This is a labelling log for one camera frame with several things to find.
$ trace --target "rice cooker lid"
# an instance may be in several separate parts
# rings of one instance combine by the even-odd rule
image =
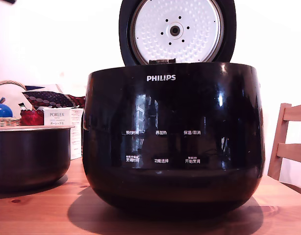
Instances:
[[[119,36],[126,66],[230,62],[234,0],[123,0]]]

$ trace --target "dotted pattern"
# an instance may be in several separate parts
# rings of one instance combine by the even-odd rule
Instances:
[[[56,92],[23,92],[23,94],[35,109],[40,106],[55,108],[85,107],[85,97],[74,97]]]
[[[147,62],[174,58],[177,63],[207,61],[218,43],[218,17],[210,0],[147,0],[135,22],[137,49]],[[178,39],[170,34],[174,22],[183,27]]]

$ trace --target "wicker basket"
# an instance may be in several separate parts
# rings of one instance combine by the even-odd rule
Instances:
[[[15,81],[1,81],[0,86],[5,85],[5,84],[13,84],[17,85],[19,87],[22,87],[24,90],[26,90],[26,87]],[[14,118],[14,117],[0,117],[0,127],[3,126],[20,126],[20,120],[21,118]]]

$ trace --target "blue ball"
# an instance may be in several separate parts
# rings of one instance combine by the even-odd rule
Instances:
[[[5,104],[0,104],[0,118],[12,118],[12,110]]]

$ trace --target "white wall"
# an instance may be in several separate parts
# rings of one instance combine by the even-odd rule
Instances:
[[[232,62],[258,71],[267,172],[280,104],[301,104],[301,0],[235,2]],[[0,1],[0,80],[86,85],[89,73],[123,66],[120,5],[121,0]],[[287,142],[301,142],[301,123],[290,124]],[[301,187],[301,164],[285,160],[281,180]]]

